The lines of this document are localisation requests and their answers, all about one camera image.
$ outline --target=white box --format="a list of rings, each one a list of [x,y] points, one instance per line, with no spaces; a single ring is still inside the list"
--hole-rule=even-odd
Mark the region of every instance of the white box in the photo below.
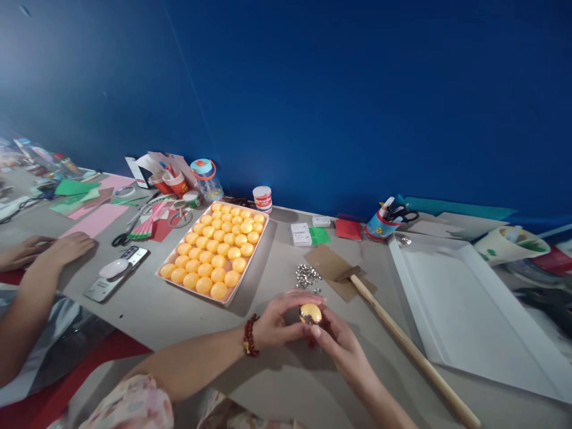
[[[332,224],[328,216],[312,216],[312,226],[316,228],[327,228]]]
[[[312,237],[309,232],[295,232],[292,234],[292,242],[295,246],[312,245]]]
[[[290,229],[292,230],[292,234],[296,234],[298,232],[307,232],[310,234],[310,228],[308,228],[308,224],[304,223],[293,223],[290,225]]]

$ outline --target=water bottle lid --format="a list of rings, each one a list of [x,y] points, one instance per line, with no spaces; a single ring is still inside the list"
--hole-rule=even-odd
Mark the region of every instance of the water bottle lid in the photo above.
[[[205,174],[211,171],[213,165],[210,160],[201,158],[191,163],[191,168],[196,174]]]

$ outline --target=floral sleeve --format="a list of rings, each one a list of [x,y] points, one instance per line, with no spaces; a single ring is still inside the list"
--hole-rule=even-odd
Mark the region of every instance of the floral sleeve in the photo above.
[[[173,408],[168,395],[150,375],[122,381],[80,429],[172,428]]]

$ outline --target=cardboard tray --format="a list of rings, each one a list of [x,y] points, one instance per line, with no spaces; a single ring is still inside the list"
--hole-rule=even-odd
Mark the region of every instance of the cardboard tray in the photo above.
[[[184,290],[185,292],[192,294],[192,295],[196,295],[199,296],[201,298],[204,298],[208,301],[212,301],[214,303],[217,303],[218,305],[222,305],[225,308],[228,307],[232,301],[232,299],[234,298],[234,295],[236,295],[238,288],[240,287],[241,283],[243,282],[243,278],[244,275],[248,272],[248,267],[250,266],[250,262],[252,261],[252,259],[254,258],[254,255],[256,254],[256,249],[258,249],[258,246],[262,240],[262,237],[264,237],[264,233],[266,232],[266,228],[268,227],[268,218],[269,216],[266,213],[263,212],[259,212],[258,210],[255,209],[250,209],[248,207],[243,207],[243,206],[237,206],[236,204],[230,204],[230,203],[224,203],[222,201],[217,201],[217,203],[221,203],[225,206],[231,206],[231,207],[237,207],[241,210],[248,210],[250,212],[252,212],[252,216],[254,215],[262,215],[264,216],[264,228],[262,229],[262,233],[260,234],[260,238],[258,240],[258,243],[256,243],[254,245],[254,251],[252,252],[252,255],[250,255],[249,257],[244,257],[243,258],[246,260],[246,268],[244,269],[243,273],[240,276],[240,280],[238,281],[238,284],[234,287],[234,288],[228,288],[228,291],[226,292],[226,296],[223,300],[216,300],[214,298],[212,298],[210,295],[204,295],[201,294],[199,292],[196,292],[195,290],[190,290],[187,289],[186,287],[184,287],[183,285],[179,285],[175,282],[172,282],[171,280],[167,280],[163,277],[161,277],[159,275],[159,271],[161,269],[161,267],[163,265],[165,265],[166,263],[175,263],[175,259],[177,259],[177,257],[179,256],[179,254],[177,253],[177,248],[179,247],[179,244],[184,243],[185,242],[185,237],[189,232],[192,232],[193,227],[200,222],[201,218],[204,215],[212,215],[213,214],[213,205],[211,204],[210,207],[191,225],[191,227],[189,228],[188,231],[186,231],[186,233],[183,234],[183,236],[181,237],[181,240],[177,243],[177,245],[175,246],[175,248],[169,253],[169,255],[167,256],[167,258],[163,261],[163,263],[157,268],[157,270],[155,271],[155,275],[157,277],[159,277],[161,280],[164,280],[165,282]],[[231,270],[231,266],[232,266],[232,262],[228,260],[226,261],[226,265],[224,266],[224,268],[226,269],[226,271],[230,271]]]

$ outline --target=black scissors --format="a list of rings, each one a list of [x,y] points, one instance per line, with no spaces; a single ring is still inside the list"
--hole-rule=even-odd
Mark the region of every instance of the black scissors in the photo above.
[[[415,210],[408,210],[405,204],[392,204],[387,210],[387,221],[393,222],[398,217],[401,217],[402,222],[409,223],[419,218],[419,212]]]

